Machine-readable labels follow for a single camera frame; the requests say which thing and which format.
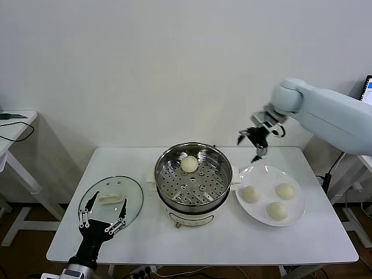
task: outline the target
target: white wall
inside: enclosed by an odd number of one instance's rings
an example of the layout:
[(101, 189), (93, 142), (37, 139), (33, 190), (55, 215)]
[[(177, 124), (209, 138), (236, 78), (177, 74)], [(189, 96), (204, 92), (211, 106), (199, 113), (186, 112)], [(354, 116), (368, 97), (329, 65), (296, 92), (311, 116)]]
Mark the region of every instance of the white wall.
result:
[[(347, 94), (370, 73), (371, 9), (369, 0), (3, 0), (0, 104), (40, 113), (38, 134), (13, 151), (67, 201), (96, 146), (233, 146), (283, 77)], [(309, 133), (286, 127), (272, 145), (306, 145)], [(11, 180), (1, 192), (17, 187)]]

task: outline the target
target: glass lid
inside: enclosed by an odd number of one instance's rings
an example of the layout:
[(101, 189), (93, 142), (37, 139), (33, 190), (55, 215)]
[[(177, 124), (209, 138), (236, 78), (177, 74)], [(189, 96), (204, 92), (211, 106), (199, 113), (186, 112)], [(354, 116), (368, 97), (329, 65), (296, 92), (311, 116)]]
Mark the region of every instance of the glass lid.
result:
[(141, 186), (132, 178), (114, 176), (93, 185), (80, 201), (80, 228), (89, 227), (89, 220), (109, 223), (106, 232), (115, 234), (129, 226), (139, 214), (144, 201)]

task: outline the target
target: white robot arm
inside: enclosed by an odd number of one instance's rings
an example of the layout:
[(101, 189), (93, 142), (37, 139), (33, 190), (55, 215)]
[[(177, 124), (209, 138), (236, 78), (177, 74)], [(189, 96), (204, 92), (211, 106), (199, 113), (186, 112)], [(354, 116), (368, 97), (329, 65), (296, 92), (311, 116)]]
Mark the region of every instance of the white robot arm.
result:
[(338, 92), (312, 87), (286, 78), (275, 87), (271, 102), (251, 119), (256, 125), (240, 131), (238, 144), (247, 136), (257, 147), (259, 160), (266, 154), (269, 133), (283, 137), (281, 123), (290, 116), (307, 131), (353, 155), (372, 156), (372, 106)]

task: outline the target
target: power cord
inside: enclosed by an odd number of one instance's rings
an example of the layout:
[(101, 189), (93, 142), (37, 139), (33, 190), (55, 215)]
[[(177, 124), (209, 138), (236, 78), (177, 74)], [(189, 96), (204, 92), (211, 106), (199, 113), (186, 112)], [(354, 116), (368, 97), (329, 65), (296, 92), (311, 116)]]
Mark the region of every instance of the power cord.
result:
[(1, 124), (0, 127), (5, 127), (5, 126), (11, 126), (11, 125), (16, 125), (16, 124), (24, 124), (26, 126), (29, 126), (31, 129), (33, 129), (27, 136), (25, 136), (24, 138), (22, 139), (11, 139), (11, 138), (6, 138), (6, 137), (3, 137), (0, 135), (0, 138), (3, 138), (7, 141), (12, 141), (12, 142), (21, 142), (21, 141), (25, 141), (26, 139), (28, 139), (30, 137), (30, 135), (33, 134), (33, 132), (35, 131), (35, 128), (23, 121), (17, 121), (17, 122), (13, 122), (13, 123), (8, 123), (8, 124)]
[(8, 279), (8, 275), (6, 275), (6, 272), (5, 272), (5, 270), (2, 268), (2, 266), (0, 266), (0, 270), (1, 270), (2, 274), (4, 275), (4, 278), (5, 278), (5, 279)]
[(205, 273), (195, 273), (193, 275), (185, 275), (185, 274), (181, 274), (181, 275), (176, 275), (174, 277), (172, 277), (172, 279), (176, 279), (176, 278), (179, 278), (179, 277), (185, 277), (185, 278), (190, 278), (190, 277), (195, 277), (195, 276), (204, 276), (204, 277), (207, 277), (209, 279), (227, 279), (227, 278), (223, 278), (223, 277), (212, 277), (212, 276), (209, 276)]
[(183, 274), (189, 274), (189, 273), (194, 273), (194, 272), (198, 272), (198, 271), (201, 271), (203, 269), (207, 269), (209, 267), (212, 267), (212, 266), (204, 266), (202, 267), (201, 269), (197, 269), (197, 270), (194, 270), (194, 271), (186, 271), (186, 272), (182, 272), (182, 273), (177, 273), (177, 274), (171, 274), (171, 275), (160, 275), (158, 274), (156, 271), (154, 271), (154, 273), (159, 276), (159, 277), (172, 277), (172, 276), (178, 276), (178, 275), (183, 275)]
[(326, 273), (326, 271), (324, 269), (320, 269), (320, 270), (323, 271), (323, 273), (327, 277), (327, 279), (330, 279), (330, 277), (328, 276), (328, 274)]
[(338, 156), (337, 160), (331, 166), (328, 173), (326, 173), (325, 176), (317, 176), (317, 177), (320, 177), (323, 180), (323, 183), (322, 183), (321, 187), (323, 188), (323, 191), (325, 193), (328, 192), (328, 188), (330, 187), (330, 183), (331, 183), (331, 179), (332, 179), (332, 175), (331, 175), (332, 170), (334, 172), (337, 169), (339, 163), (341, 162), (341, 160), (344, 158), (345, 155), (346, 155), (345, 152), (341, 152), (341, 154)]

